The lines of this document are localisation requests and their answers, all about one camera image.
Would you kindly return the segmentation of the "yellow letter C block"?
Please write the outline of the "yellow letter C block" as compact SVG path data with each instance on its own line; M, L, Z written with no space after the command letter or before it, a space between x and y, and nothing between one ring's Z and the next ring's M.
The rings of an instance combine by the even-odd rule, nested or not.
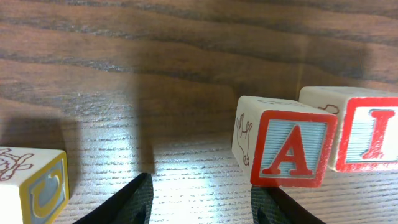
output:
M53 223L68 201L65 151L1 148L1 223Z

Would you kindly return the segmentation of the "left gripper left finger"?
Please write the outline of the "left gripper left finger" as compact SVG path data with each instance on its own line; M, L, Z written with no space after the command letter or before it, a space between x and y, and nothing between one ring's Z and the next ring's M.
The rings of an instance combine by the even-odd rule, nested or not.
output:
M148 224L153 199L152 176L141 173L74 224Z

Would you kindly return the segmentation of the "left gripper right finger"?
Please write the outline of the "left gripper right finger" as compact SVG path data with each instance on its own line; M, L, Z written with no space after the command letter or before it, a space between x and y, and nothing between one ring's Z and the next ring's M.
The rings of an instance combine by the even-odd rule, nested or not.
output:
M279 187L251 187L255 224L325 224Z

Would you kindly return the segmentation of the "red letter A block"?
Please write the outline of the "red letter A block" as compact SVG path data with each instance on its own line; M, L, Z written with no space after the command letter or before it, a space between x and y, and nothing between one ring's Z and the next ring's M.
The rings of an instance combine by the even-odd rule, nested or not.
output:
M251 185L321 186L336 115L294 100L241 96L231 149Z

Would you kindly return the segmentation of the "red letter I block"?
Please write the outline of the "red letter I block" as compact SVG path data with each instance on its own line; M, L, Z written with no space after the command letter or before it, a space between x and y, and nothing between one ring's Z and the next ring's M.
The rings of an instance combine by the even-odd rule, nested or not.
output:
M328 166L335 172L397 170L397 93L306 86L299 102L338 117Z

